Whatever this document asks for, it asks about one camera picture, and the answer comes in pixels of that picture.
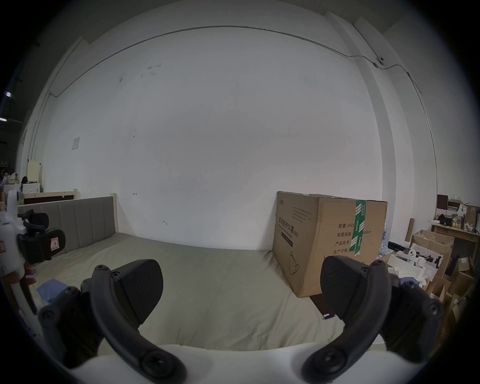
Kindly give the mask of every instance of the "wooden desk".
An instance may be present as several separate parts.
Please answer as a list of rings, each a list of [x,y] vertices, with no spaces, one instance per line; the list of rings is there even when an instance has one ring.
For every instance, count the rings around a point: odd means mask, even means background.
[[[471,241],[475,243],[475,248],[473,250],[473,255],[471,257],[472,262],[476,261],[477,250],[479,248],[480,234],[464,231],[463,229],[457,229],[452,227],[446,227],[442,224],[433,223],[433,231],[438,233],[443,233],[444,235],[456,237],[459,239]]]

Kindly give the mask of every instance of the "white cabinet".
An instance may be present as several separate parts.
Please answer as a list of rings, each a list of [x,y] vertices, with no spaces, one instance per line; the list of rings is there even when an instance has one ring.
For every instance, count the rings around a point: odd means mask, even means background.
[[[40,193],[40,183],[24,184],[24,194]]]

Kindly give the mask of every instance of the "mattress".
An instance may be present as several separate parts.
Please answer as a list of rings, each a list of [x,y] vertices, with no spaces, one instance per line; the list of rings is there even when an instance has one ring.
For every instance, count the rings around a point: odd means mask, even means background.
[[[197,248],[123,233],[36,266],[36,288],[50,279],[80,287],[98,264],[110,269],[138,259],[157,260],[164,290],[140,326],[156,345],[261,350],[307,342],[328,344],[343,331],[325,320],[309,298],[290,289],[272,251]],[[99,354],[112,350],[104,341]]]

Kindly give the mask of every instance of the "red label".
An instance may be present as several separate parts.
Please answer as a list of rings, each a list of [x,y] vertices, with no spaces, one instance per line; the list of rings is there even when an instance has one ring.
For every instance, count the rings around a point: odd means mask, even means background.
[[[51,251],[54,251],[56,249],[60,248],[60,245],[59,245],[59,238],[58,237],[54,237],[50,243],[50,250]]]

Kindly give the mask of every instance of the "box label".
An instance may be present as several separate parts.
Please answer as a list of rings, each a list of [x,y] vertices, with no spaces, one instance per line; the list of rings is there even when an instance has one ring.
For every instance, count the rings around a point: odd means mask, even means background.
[[[357,200],[355,207],[355,224],[353,227],[352,240],[350,241],[350,252],[360,255],[360,246],[363,238],[363,227],[365,226],[365,200]]]
[[[56,249],[60,248],[60,245],[59,245],[59,238],[58,237],[54,237],[52,239],[52,241],[50,242],[50,250],[51,251],[54,251]]]

